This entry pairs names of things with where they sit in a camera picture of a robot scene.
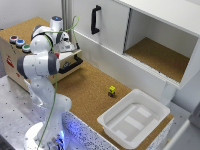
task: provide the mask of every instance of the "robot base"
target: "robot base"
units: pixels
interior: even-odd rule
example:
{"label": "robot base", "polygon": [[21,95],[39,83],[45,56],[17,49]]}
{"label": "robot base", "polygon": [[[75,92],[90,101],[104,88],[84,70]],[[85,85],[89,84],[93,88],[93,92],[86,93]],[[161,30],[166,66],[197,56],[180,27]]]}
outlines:
{"label": "robot base", "polygon": [[[38,148],[38,141],[34,140],[34,137],[37,135],[39,130],[42,128],[43,123],[37,123],[33,125],[25,134],[24,137],[24,149],[25,150],[57,150],[55,145],[52,142],[49,142],[47,145],[40,145]],[[65,138],[65,148],[68,146],[70,139]]]}

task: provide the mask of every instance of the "cabinet compartment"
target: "cabinet compartment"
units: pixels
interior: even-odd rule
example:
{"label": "cabinet compartment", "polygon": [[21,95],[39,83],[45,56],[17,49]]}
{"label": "cabinet compartment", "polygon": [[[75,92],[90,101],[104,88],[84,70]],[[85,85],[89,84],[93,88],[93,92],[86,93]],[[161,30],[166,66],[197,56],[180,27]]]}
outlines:
{"label": "cabinet compartment", "polygon": [[132,10],[125,53],[181,82],[198,37]]}
{"label": "cabinet compartment", "polygon": [[[100,32],[91,34],[91,14],[96,5],[96,28]],[[100,45],[123,54],[130,9],[113,0],[74,0],[73,15],[80,18],[76,31]]]}

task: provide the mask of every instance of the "black handle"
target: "black handle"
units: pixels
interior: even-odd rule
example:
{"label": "black handle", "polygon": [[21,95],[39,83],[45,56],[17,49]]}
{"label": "black handle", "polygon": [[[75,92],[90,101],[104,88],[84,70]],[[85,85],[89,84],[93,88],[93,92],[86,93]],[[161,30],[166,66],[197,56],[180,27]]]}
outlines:
{"label": "black handle", "polygon": [[81,58],[79,58],[77,55],[74,55],[74,59],[76,60],[75,63],[71,64],[70,66],[60,68],[59,73],[64,74],[64,73],[74,69],[75,67],[77,67],[78,65],[80,65],[83,62],[83,60]]}
{"label": "black handle", "polygon": [[101,7],[96,5],[96,8],[92,10],[92,24],[91,24],[91,31],[92,34],[98,33],[100,30],[96,28],[96,12],[101,10]]}

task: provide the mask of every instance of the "cork surface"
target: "cork surface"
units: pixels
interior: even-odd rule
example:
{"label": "cork surface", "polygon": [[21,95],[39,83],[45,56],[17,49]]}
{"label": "cork surface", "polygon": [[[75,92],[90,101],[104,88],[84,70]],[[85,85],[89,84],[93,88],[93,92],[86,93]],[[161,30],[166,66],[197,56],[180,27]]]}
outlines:
{"label": "cork surface", "polygon": [[135,44],[126,53],[178,82],[181,82],[190,60],[149,38]]}
{"label": "cork surface", "polygon": [[10,42],[10,36],[17,35],[19,39],[25,40],[26,44],[31,43],[31,34],[37,25],[50,26],[50,23],[40,17],[35,17],[12,27],[0,31],[0,37]]}
{"label": "cork surface", "polygon": [[[36,17],[1,31],[0,36],[9,42],[11,35],[18,35],[29,44],[31,40],[30,35],[34,27],[38,24],[49,26],[48,22]],[[110,86],[116,87],[116,96],[114,98],[108,96]],[[102,126],[97,122],[97,118],[130,91],[131,89],[87,62],[83,62],[80,69],[60,80],[57,89],[57,93],[71,98],[72,108],[70,111],[120,150],[123,150],[123,148],[105,134]],[[173,116],[171,114],[167,116],[142,144],[140,144],[137,150],[146,149],[172,118]]]}

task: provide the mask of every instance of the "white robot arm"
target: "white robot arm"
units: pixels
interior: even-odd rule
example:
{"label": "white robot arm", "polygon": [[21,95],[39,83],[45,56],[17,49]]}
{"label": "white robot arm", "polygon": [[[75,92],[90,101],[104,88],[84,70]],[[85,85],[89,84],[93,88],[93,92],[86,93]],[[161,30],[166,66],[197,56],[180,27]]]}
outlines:
{"label": "white robot arm", "polygon": [[[58,44],[62,52],[72,51],[74,49],[74,46],[72,46],[69,41],[68,34],[66,32],[58,32],[62,31],[62,26],[63,21],[60,17],[52,17],[50,27],[41,25],[36,26],[32,33],[30,44],[33,55],[20,57],[17,61],[19,73],[24,76],[25,79],[30,79],[31,81],[30,84],[27,81],[25,82],[29,87],[33,103],[46,108],[43,127],[35,137],[36,145],[40,145],[43,137],[43,149],[51,149],[47,143],[52,142],[52,139],[54,139],[53,142],[55,143],[57,135],[60,135],[63,130],[61,114],[69,111],[72,106],[70,98],[60,94],[56,94],[55,97],[55,89],[47,78],[49,75],[57,74],[60,70],[59,60],[57,56],[52,53],[52,47]],[[75,59],[77,62],[71,67],[75,67],[82,63],[80,58],[76,57]],[[61,69],[61,73],[65,73],[66,71],[67,69]],[[64,137],[59,140],[62,140],[63,143],[61,148],[65,149],[66,145]]]}

